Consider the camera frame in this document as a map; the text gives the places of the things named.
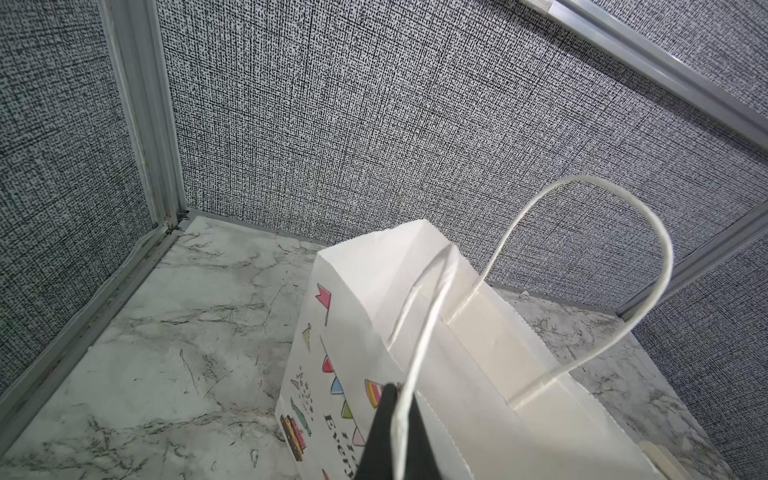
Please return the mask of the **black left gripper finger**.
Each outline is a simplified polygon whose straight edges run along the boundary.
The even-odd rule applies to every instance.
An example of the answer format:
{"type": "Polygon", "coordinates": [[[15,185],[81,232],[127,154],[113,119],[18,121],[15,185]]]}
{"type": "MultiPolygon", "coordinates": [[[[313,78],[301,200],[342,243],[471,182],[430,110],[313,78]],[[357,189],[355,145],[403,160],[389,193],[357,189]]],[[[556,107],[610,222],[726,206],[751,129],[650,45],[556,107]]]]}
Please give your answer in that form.
{"type": "MultiPolygon", "coordinates": [[[[392,383],[386,384],[375,414],[371,432],[364,449],[362,460],[354,479],[393,479],[393,449],[391,426],[399,390],[392,383]]],[[[428,434],[416,400],[412,401],[409,413],[406,468],[404,478],[408,480],[441,480],[428,434]]]]}

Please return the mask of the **white paper gift bag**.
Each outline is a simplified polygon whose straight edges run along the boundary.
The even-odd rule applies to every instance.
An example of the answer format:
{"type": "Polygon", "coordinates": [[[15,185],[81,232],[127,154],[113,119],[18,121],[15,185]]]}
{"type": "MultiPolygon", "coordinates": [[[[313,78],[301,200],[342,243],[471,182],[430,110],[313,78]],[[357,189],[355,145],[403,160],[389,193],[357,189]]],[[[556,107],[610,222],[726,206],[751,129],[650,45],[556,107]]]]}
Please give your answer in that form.
{"type": "Polygon", "coordinates": [[[304,479],[354,479],[383,389],[399,390],[393,479],[413,400],[442,479],[657,479],[641,447],[435,226],[319,251],[275,408],[304,479]]]}

